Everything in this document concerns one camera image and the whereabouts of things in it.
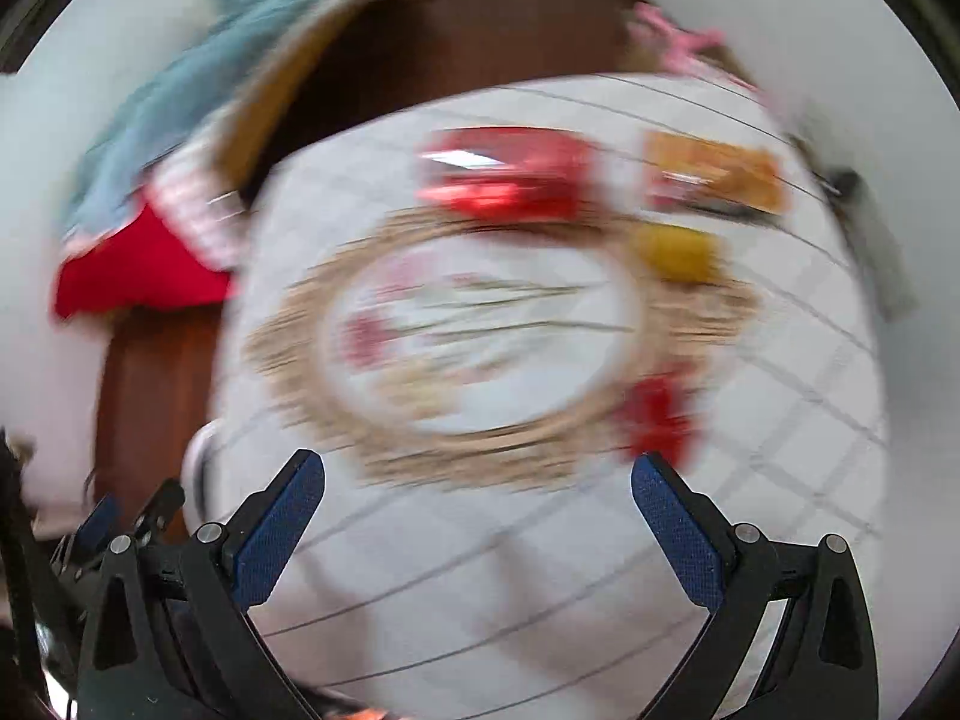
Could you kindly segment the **red soda can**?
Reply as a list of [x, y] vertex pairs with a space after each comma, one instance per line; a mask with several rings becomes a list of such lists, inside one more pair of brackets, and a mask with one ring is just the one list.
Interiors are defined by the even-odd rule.
[[595, 143], [558, 128], [448, 128], [420, 151], [418, 198], [489, 223], [566, 223], [581, 215], [600, 160]]

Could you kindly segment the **orange fries snack bag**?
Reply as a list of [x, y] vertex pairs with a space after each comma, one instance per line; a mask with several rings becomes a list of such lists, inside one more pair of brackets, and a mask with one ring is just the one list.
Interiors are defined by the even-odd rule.
[[646, 198], [659, 210], [768, 218], [788, 210], [779, 161], [768, 149], [658, 130], [647, 135], [643, 154]]

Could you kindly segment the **white round trash bin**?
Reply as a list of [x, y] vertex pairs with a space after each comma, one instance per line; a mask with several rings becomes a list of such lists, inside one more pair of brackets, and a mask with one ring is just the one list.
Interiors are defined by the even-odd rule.
[[179, 483], [184, 489], [182, 515], [189, 533], [194, 533], [208, 520], [208, 486], [215, 468], [220, 427], [221, 419], [212, 419], [204, 424], [190, 438], [182, 457]]

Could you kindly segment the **red bed sheet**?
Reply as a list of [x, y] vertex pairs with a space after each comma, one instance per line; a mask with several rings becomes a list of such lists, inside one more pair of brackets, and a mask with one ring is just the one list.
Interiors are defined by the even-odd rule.
[[228, 271], [203, 265], [140, 197], [130, 223], [60, 263], [50, 312], [70, 320], [133, 307], [178, 310], [221, 304], [229, 291]]

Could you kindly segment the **small red wrapper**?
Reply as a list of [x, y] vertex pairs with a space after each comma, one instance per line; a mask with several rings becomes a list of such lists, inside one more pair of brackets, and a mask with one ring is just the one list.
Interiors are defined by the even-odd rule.
[[633, 383], [617, 416], [633, 458], [659, 454], [667, 465], [680, 468], [697, 437], [690, 392], [674, 371], [652, 374]]

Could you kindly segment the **pink patterned mattress cover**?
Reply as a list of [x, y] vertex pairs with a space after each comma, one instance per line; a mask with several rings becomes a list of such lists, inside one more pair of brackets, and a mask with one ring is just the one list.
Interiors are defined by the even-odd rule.
[[169, 229], [213, 271], [233, 271], [247, 249], [238, 191], [215, 166], [217, 138], [202, 127], [146, 171], [149, 201]]

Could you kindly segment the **white grid tablecloth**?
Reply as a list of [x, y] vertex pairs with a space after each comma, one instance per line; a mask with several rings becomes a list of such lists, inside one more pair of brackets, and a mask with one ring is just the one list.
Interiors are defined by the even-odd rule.
[[[550, 127], [597, 149], [579, 227], [490, 229], [420, 197], [443, 128]], [[765, 149], [784, 215], [690, 215], [722, 288], [666, 293], [633, 259], [647, 137]], [[224, 321], [210, 511], [301, 447], [327, 491], [252, 617], [298, 681], [423, 718], [630, 718], [692, 644], [630, 491], [626, 390], [686, 362], [683, 474], [782, 541], [843, 536], [877, 585], [884, 387], [822, 193], [743, 86], [656, 75], [500, 86], [291, 154], [254, 206]]]

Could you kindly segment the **yellow snack packet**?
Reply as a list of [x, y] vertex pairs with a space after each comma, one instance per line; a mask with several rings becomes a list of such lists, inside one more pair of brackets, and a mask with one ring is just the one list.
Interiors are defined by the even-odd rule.
[[721, 276], [722, 242], [709, 232], [640, 223], [631, 232], [631, 247], [640, 261], [664, 281], [711, 284]]

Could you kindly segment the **light blue duvet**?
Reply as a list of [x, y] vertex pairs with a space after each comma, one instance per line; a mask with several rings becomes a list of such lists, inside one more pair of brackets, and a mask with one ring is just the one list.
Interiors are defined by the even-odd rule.
[[217, 21], [135, 89], [75, 172], [64, 236], [99, 236], [125, 223], [142, 171], [223, 106], [260, 60], [319, 0], [212, 0]]

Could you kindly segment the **pink panther plush toy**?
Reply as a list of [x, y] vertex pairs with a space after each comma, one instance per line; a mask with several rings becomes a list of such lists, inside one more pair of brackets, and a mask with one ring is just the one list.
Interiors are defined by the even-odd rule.
[[690, 31], [675, 25], [656, 5], [638, 2], [631, 10], [628, 32], [640, 46], [651, 49], [658, 57], [659, 68], [667, 75], [688, 76], [698, 80], [724, 80], [757, 93], [754, 83], [726, 70], [716, 60], [706, 57], [713, 49], [726, 46], [724, 32], [717, 29]]

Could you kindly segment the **wooden bed frame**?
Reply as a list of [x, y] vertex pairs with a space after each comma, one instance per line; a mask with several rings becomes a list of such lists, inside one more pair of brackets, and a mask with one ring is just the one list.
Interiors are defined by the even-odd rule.
[[281, 35], [213, 121], [212, 166], [233, 190], [249, 182], [260, 156], [304, 80], [366, 5], [376, 0], [314, 0]]

